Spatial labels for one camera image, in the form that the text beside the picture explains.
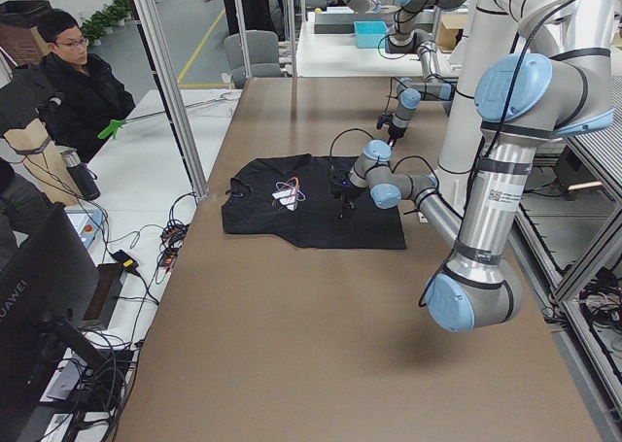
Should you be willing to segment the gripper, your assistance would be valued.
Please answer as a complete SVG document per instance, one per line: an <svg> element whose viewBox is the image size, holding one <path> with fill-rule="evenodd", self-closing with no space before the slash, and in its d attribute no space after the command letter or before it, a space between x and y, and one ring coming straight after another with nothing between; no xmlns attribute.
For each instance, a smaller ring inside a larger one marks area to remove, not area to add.
<svg viewBox="0 0 622 442"><path fill-rule="evenodd" d="M360 196L360 188L351 182L349 172L342 169L330 168L328 181L330 194L334 199L342 201L337 215L337 218L342 221L345 219L346 207L347 210L353 210L353 203Z"/></svg>
<svg viewBox="0 0 622 442"><path fill-rule="evenodd" d="M394 146L404 136L406 127L403 126L402 120L394 114L382 114L378 117L377 129L381 129L384 125L388 126L389 138L387 144Z"/></svg>

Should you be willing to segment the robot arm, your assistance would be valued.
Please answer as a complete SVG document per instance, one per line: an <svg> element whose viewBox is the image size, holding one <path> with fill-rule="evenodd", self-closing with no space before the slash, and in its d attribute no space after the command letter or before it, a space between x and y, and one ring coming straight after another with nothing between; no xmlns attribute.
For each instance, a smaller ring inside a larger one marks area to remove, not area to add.
<svg viewBox="0 0 622 442"><path fill-rule="evenodd" d="M392 9L390 27L375 48L387 56L411 53L420 63L421 79L396 80L397 105L393 111L385 111L378 117L376 127L388 128L388 145L393 146L402 138L415 111L423 100L450 101L455 87L440 75L437 61L437 43L432 34L417 26L417 17L426 9L454 10L466 0L342 0L356 13L379 12Z"/></svg>
<svg viewBox="0 0 622 442"><path fill-rule="evenodd" d="M412 46L425 9L466 0L395 0L393 47ZM448 128L430 175L400 174L373 140L349 174L376 206L413 202L450 245L421 297L442 328L504 323L523 303L503 259L537 148L609 127L610 46L621 0L476 0Z"/></svg>

